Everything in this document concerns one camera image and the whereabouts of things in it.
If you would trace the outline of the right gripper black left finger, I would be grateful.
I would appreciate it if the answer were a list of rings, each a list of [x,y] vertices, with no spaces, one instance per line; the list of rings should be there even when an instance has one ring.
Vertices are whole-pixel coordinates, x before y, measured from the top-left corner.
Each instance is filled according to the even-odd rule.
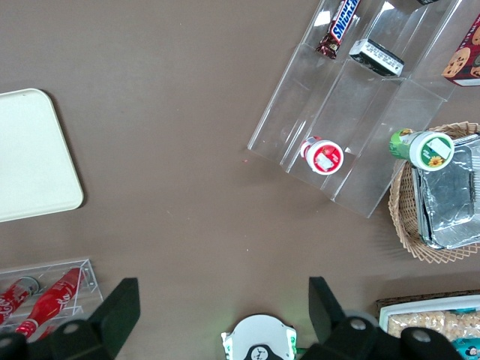
[[[139,282],[124,278],[88,319],[73,319],[42,340],[1,336],[2,359],[115,359],[140,318]]]

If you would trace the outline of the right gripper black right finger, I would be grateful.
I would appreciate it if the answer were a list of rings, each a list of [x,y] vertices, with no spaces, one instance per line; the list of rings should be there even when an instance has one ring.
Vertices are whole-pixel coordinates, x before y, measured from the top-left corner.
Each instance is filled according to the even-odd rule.
[[[324,277],[310,277],[308,310],[317,343],[303,359],[459,359],[451,342],[428,328],[407,328],[399,338],[362,316],[347,316]]]

